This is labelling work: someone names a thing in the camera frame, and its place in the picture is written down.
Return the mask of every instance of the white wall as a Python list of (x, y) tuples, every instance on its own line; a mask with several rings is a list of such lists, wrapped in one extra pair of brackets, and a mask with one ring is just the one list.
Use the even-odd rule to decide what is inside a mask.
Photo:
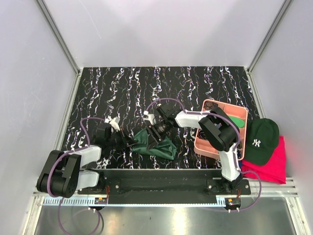
[(266, 116), (286, 137), (287, 158), (313, 231), (313, 2), (294, 1), (252, 72)]
[(76, 63), (248, 66), (283, 0), (45, 0)]
[(20, 234), (74, 73), (34, 0), (0, 1), (0, 234)]

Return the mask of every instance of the black tabletop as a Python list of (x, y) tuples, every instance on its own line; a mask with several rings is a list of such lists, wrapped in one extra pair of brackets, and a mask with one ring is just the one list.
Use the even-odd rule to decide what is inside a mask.
[[(187, 110), (200, 111), (205, 99), (247, 107), (248, 119), (259, 118), (243, 67), (122, 67), (84, 68), (63, 141), (63, 150), (86, 144), (80, 128), (85, 117), (120, 117), (120, 126), (134, 136), (145, 123), (142, 115), (158, 98), (176, 98)], [(101, 124), (87, 121), (88, 133)], [(131, 150), (112, 150), (94, 168), (216, 168), (219, 162), (194, 152), (195, 129), (171, 131), (176, 145), (173, 161), (140, 155)]]

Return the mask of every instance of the red cloth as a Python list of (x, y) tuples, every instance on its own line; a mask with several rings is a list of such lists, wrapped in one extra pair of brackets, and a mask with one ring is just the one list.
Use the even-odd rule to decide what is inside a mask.
[[(255, 165), (243, 159), (242, 171), (253, 170), (261, 180), (279, 184), (286, 183), (286, 153), (284, 137), (279, 137), (279, 143), (273, 155), (265, 165)], [(257, 179), (253, 173), (244, 174), (245, 177)]]

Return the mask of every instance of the pink tray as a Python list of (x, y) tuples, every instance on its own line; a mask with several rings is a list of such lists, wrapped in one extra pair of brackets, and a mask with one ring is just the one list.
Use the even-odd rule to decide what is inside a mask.
[[(239, 129), (240, 130), (240, 142), (242, 143), (242, 148), (239, 149), (241, 151), (241, 158), (239, 158), (239, 160), (242, 160), (245, 157), (246, 123), (248, 119), (248, 110), (244, 107), (240, 107), (237, 105), (232, 105), (232, 104), (227, 104), (227, 103), (223, 103), (223, 102), (219, 102), (219, 101), (215, 101), (211, 99), (206, 99), (202, 105), (203, 111), (206, 111), (204, 109), (204, 104), (207, 101), (217, 103), (217, 105), (221, 109), (223, 109), (223, 111), (227, 115), (237, 117), (245, 121), (245, 127)], [(199, 129), (197, 130), (197, 134), (195, 138), (195, 148), (194, 148), (195, 153), (198, 153), (200, 155), (210, 157), (210, 158), (220, 159), (220, 156), (217, 150), (212, 147), (210, 142), (200, 139), (198, 134), (199, 134)]]

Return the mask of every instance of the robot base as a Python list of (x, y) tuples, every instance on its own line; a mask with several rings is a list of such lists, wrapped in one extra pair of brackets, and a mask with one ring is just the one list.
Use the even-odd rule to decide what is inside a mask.
[(209, 195), (251, 195), (248, 180), (241, 180), (233, 189), (225, 188), (225, 179), (223, 178), (207, 180), (206, 186)]

